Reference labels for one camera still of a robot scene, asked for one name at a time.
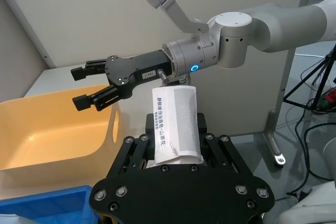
orange container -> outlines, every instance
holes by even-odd
[[[77,111],[72,98],[99,85],[0,104],[0,198],[106,177],[122,143],[119,106]]]

blue plastic crate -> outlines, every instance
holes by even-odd
[[[90,186],[0,200],[0,214],[16,214],[41,224],[97,224],[89,206]]]

